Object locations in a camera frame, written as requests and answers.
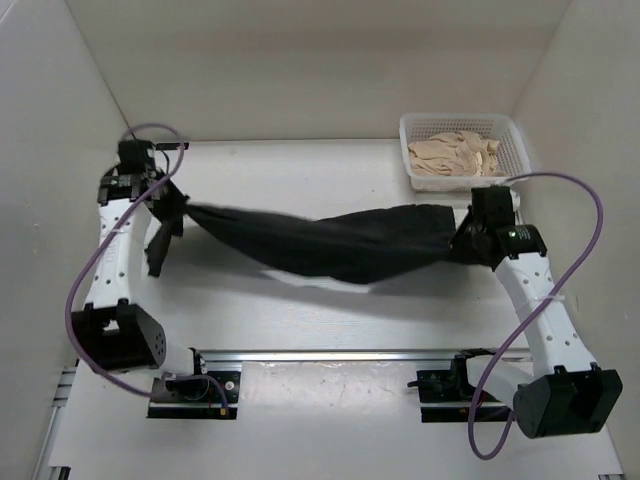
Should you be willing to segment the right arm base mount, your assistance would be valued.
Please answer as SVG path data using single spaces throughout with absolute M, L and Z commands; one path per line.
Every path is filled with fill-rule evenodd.
M 416 358 L 407 388 L 419 397 L 422 424 L 466 424 L 475 387 L 468 382 L 466 361 L 489 357 L 494 349 L 436 351 Z

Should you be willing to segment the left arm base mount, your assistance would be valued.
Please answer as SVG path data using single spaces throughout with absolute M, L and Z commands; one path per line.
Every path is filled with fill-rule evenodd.
M 149 419 L 236 420 L 241 393 L 239 361 L 206 360 L 210 380 L 176 381 L 162 374 L 152 384 Z

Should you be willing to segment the beige trousers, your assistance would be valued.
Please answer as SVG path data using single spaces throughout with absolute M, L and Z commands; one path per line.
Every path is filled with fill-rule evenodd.
M 445 132 L 408 147 L 412 171 L 420 176 L 504 177 L 498 164 L 500 142 L 470 131 Z

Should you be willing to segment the blue corner label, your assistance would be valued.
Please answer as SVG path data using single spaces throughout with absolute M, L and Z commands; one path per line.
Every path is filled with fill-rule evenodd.
M 177 142 L 157 143 L 155 149 L 159 151 L 176 151 L 180 149 L 180 144 Z

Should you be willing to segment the black trousers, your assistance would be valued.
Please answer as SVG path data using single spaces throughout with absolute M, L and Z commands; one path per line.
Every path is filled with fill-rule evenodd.
M 468 241 L 455 242 L 451 207 L 401 205 L 309 220 L 290 215 L 181 201 L 146 248 L 160 275 L 175 222 L 190 217 L 219 242 L 272 269 L 367 285 L 446 261 L 470 265 Z

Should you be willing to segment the aluminium front rail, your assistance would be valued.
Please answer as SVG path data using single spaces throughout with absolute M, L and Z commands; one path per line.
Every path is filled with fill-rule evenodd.
M 207 362 L 382 362 L 447 361 L 462 350 L 203 350 Z

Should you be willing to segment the white plastic basket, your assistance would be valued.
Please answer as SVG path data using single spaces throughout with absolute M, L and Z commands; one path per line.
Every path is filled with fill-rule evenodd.
M 416 192 L 468 191 L 531 171 L 520 133 L 505 115 L 407 113 L 399 136 Z

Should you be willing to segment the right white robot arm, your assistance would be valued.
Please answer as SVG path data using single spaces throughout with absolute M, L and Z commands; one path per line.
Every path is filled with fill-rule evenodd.
M 515 220 L 507 186 L 474 188 L 468 214 L 451 243 L 474 253 L 506 290 L 519 325 L 492 354 L 474 354 L 449 375 L 449 387 L 470 400 L 502 402 L 528 438 L 596 433 L 621 392 L 614 369 L 602 369 L 582 343 L 550 273 L 536 227 Z

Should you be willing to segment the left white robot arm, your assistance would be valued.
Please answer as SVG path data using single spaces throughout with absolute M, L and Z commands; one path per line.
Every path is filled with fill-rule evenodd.
M 170 340 L 141 300 L 144 278 L 160 275 L 172 239 L 184 233 L 186 198 L 156 166 L 152 142 L 123 140 L 117 153 L 97 196 L 104 250 L 89 270 L 91 287 L 71 315 L 71 330 L 102 370 L 176 376 L 177 391 L 198 400 L 210 386 L 202 355 Z

